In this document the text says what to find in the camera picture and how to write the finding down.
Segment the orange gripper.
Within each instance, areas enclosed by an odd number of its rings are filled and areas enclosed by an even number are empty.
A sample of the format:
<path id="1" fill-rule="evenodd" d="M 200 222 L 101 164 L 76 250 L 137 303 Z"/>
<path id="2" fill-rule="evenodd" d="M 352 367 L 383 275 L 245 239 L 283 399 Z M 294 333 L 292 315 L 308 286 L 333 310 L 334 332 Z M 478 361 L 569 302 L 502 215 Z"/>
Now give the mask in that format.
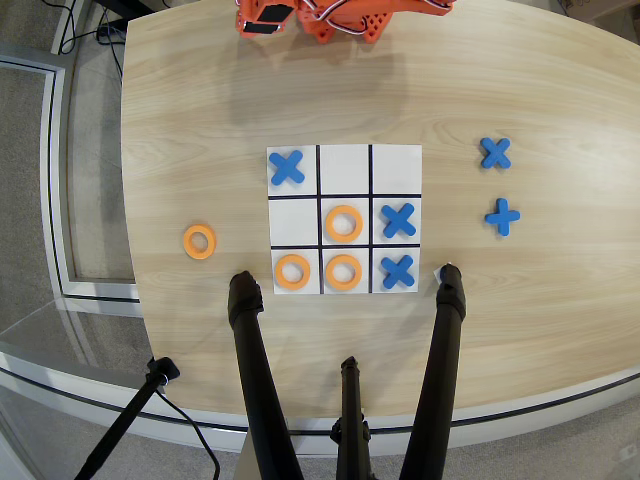
<path id="1" fill-rule="evenodd" d="M 236 30 L 243 38 L 277 33 L 296 10 L 291 0 L 238 0 Z"/>

